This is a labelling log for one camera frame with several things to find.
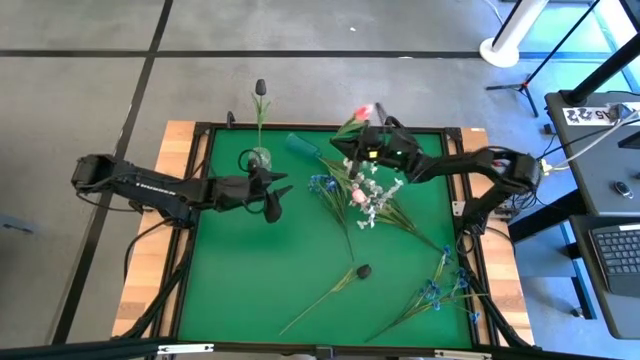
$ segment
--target black floor line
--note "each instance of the black floor line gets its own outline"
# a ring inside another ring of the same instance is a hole
[[[521,59],[544,59],[548,52],[523,51]],[[601,60],[607,52],[558,52],[554,59]],[[0,49],[0,58],[415,58],[480,59],[477,51],[400,51],[400,50],[43,50]]]
[[[46,49],[2,49],[3,57],[28,58],[140,58],[147,57],[147,50],[46,50]]]
[[[611,32],[611,29],[607,25],[607,22],[604,20],[602,15],[600,15],[597,11],[594,11],[594,16],[596,18],[596,21],[598,22],[598,26],[600,27],[600,30],[602,31],[602,35],[604,36],[607,42],[607,45],[609,46],[609,49],[615,52],[617,50],[616,41],[613,38],[613,33]],[[636,77],[633,75],[633,72],[631,71],[631,68],[629,66],[625,66],[624,68],[622,68],[622,71],[620,71],[620,73],[624,77],[625,81],[627,82],[627,85],[629,85],[629,89],[632,92],[640,91],[640,85],[638,84],[638,81]]]
[[[153,40],[151,41],[151,45],[149,46],[149,53],[155,53],[158,51],[160,41],[162,40],[162,35],[164,34],[164,30],[169,19],[169,13],[171,12],[172,5],[173,0],[165,0],[160,18],[158,20],[158,25],[156,26],[156,31],[153,35]],[[154,57],[147,57],[144,65],[142,66],[142,71],[140,73],[140,78],[138,79],[138,83],[133,93],[133,98],[131,100],[127,119],[122,126],[122,132],[116,144],[114,155],[117,159],[124,158],[127,147],[129,146],[131,134],[133,133],[133,128],[138,117],[138,112],[140,111],[140,105],[142,104],[144,92],[147,88],[149,77],[151,76],[151,70],[153,69],[154,61]],[[82,297],[82,291],[87,281],[89,270],[91,269],[91,263],[98,247],[100,235],[102,234],[102,229],[107,218],[108,210],[106,208],[111,203],[111,198],[111,193],[105,193],[100,196],[100,199],[98,200],[100,206],[94,209],[94,216],[89,220],[89,223],[87,224],[87,231],[85,232],[85,237],[83,238],[84,245],[82,248],[82,253],[80,255],[80,259],[78,260],[78,265],[75,274],[73,275],[73,280],[69,287],[66,299],[64,300],[64,305],[60,313],[58,324],[55,327],[52,344],[63,344],[67,342],[69,332],[71,331],[71,326],[73,325],[73,319],[75,318],[76,310],[78,309],[78,304],[80,303],[80,298]]]

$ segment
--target pink tulip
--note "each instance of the pink tulip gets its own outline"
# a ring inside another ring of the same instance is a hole
[[[358,204],[362,204],[367,201],[367,195],[365,195],[364,191],[360,189],[353,190],[351,196],[353,197],[353,201]]]
[[[364,105],[358,108],[355,113],[353,113],[353,117],[355,117],[356,121],[363,122],[365,120],[369,120],[369,116],[373,112],[373,105]]]

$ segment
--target concrete floor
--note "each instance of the concrete floor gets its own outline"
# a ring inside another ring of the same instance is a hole
[[[0,49],[144,50],[162,5],[162,0],[108,5],[97,0],[4,0]],[[497,5],[506,18],[512,5]],[[549,6],[521,48],[550,50],[558,34],[549,28],[568,29],[584,10]],[[161,49],[475,51],[498,28],[481,0],[181,0],[174,4]],[[589,18],[563,51],[608,51],[595,19]],[[91,214],[69,184],[75,160],[112,152],[142,63],[0,57],[0,160],[6,170],[0,179],[5,189],[0,213],[40,228],[36,236],[0,229],[0,347],[45,343]],[[249,93],[259,77],[268,83],[273,121],[337,123],[358,105],[381,101],[407,125],[484,127],[494,144],[540,154],[549,141],[540,134],[548,119],[533,118],[526,99],[515,92],[483,90],[522,81],[538,63],[498,69],[482,60],[158,59],[127,159],[153,166],[170,119],[220,121],[233,110],[240,121],[250,121]],[[566,60],[549,63],[531,85],[539,109],[544,94],[577,85],[596,67]],[[604,88],[628,90],[621,75]],[[561,156],[556,153],[550,160],[555,163]],[[545,180],[540,197],[551,201],[573,187],[571,174],[559,173]],[[123,204],[117,199],[114,206]],[[138,222],[135,215],[109,214],[71,341],[108,338],[122,287],[124,249]],[[536,296],[568,294],[567,301],[575,301],[569,298],[570,283],[523,284],[530,318],[555,320],[532,320],[538,345],[593,355],[607,355],[605,346],[615,346],[621,349],[615,356],[623,358],[640,353],[636,342],[611,338],[602,320],[578,322]],[[595,330],[573,335],[587,326]]]

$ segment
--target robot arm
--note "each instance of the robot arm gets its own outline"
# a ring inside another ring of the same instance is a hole
[[[282,214],[279,199],[292,186],[271,193],[268,187],[286,176],[250,163],[247,176],[178,179],[111,155],[88,155],[78,160],[71,184],[78,194],[111,191],[139,206],[157,209],[173,226],[190,228],[195,209],[224,212],[244,207],[251,213],[263,213],[268,223],[277,221]],[[255,202],[264,204],[261,210],[249,208]]]
[[[485,175],[494,185],[482,197],[466,201],[460,217],[466,232],[483,234],[491,211],[514,194],[534,191],[540,180],[540,169],[530,155],[503,147],[486,147],[471,153],[431,157],[424,154],[396,118],[388,117],[386,124],[388,128],[377,128],[367,121],[358,132],[331,139],[331,144],[353,162],[350,178],[355,177],[363,161],[402,171],[409,183],[423,183],[441,175]],[[496,161],[505,166],[496,168]]]

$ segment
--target green table surface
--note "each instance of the green table surface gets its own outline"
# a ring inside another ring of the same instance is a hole
[[[272,187],[293,185],[282,200],[275,224],[242,209],[202,213],[197,231],[183,312],[180,340],[212,342],[325,344],[362,346],[471,346],[468,314],[443,304],[385,332],[415,291],[432,278],[441,254],[392,225],[361,230],[365,215],[351,207],[347,217],[356,262],[351,262],[341,227],[308,190],[322,163],[290,151],[290,132],[317,145],[323,155],[341,160],[324,131],[263,130],[262,145],[272,156],[272,171],[289,176]],[[416,135],[425,153],[442,154],[439,135]],[[217,130],[211,166],[218,175],[240,173],[238,154],[256,146],[256,130]],[[374,178],[385,189],[401,177],[380,168]],[[418,227],[439,246],[454,246],[451,204],[445,177],[403,186],[396,198]],[[441,285],[453,283],[457,258],[445,267]],[[369,264],[369,278],[330,295],[283,335],[291,320],[332,288],[352,266]],[[457,306],[464,308],[464,302]]]

